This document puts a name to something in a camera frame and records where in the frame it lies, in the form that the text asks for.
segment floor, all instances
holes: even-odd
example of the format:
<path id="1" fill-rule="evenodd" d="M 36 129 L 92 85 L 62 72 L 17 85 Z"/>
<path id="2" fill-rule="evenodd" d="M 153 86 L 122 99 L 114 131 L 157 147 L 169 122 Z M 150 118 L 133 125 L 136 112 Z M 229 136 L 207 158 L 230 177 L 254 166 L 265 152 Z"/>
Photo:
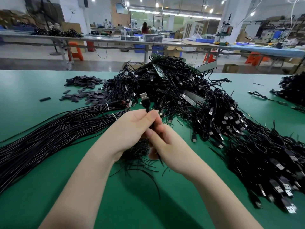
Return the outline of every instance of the floor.
<path id="1" fill-rule="evenodd" d="M 24 69 L 24 70 L 64 70 L 62 56 L 51 56 L 54 47 L 30 46 L 30 45 L 3 45 L 0 47 L 0 69 Z M 134 51 L 121 52 L 120 50 L 97 49 L 96 52 L 83 53 L 84 61 L 75 59 L 73 70 L 82 71 L 120 71 L 126 61 L 143 62 L 144 54 Z M 186 63 L 191 66 L 203 64 L 205 54 L 182 53 Z M 239 55 L 220 56 L 217 60 L 217 69 L 214 72 L 221 73 L 224 64 L 234 63 L 239 65 L 238 73 L 266 74 L 271 62 L 262 62 L 257 69 L 245 64 L 246 57 Z M 282 69 L 290 69 L 294 64 L 285 62 L 275 65 L 270 74 L 284 74 Z"/>

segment person's left hand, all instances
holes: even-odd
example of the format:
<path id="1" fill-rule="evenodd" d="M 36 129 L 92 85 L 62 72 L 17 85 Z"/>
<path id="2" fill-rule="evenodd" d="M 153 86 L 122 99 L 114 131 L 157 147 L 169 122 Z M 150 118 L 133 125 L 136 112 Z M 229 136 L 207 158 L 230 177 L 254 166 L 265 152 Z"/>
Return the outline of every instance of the person's left hand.
<path id="1" fill-rule="evenodd" d="M 145 137 L 142 135 L 152 124 L 155 128 L 162 127 L 157 110 L 149 113 L 145 109 L 126 112 L 103 133 L 96 144 L 116 162 L 125 150 L 134 146 L 141 137 Z"/>

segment white cable tie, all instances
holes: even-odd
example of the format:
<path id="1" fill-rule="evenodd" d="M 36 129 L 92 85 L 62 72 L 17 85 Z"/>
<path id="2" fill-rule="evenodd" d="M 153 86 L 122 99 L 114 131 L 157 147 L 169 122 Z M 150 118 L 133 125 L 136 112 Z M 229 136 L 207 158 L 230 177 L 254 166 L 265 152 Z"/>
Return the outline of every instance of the white cable tie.
<path id="1" fill-rule="evenodd" d="M 114 118 L 117 120 L 116 116 L 114 114 L 112 114 L 114 116 Z"/>

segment long dark hair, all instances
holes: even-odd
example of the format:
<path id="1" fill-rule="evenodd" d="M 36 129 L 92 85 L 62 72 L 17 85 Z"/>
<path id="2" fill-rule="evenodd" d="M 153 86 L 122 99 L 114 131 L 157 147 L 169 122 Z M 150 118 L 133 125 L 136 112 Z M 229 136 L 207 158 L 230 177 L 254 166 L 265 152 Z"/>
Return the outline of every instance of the long dark hair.
<path id="1" fill-rule="evenodd" d="M 146 22 L 143 23 L 142 31 L 143 31 L 143 30 L 148 30 L 148 26 L 147 26 L 147 23 L 146 23 Z"/>

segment black fan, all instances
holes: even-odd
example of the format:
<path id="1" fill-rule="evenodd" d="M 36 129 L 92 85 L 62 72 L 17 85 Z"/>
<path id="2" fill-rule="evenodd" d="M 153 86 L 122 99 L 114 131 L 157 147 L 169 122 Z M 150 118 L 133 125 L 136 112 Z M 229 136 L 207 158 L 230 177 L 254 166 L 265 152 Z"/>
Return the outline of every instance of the black fan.
<path id="1" fill-rule="evenodd" d="M 38 23 L 47 25 L 48 29 L 50 29 L 48 22 L 51 22 L 53 25 L 56 23 L 60 25 L 58 12 L 49 0 L 25 0 L 25 3 L 29 15 L 34 15 L 36 17 L 34 19 L 45 21 L 45 24 L 37 21 Z M 61 53 L 57 51 L 54 42 L 53 44 L 56 52 L 51 52 L 50 55 L 61 55 Z"/>

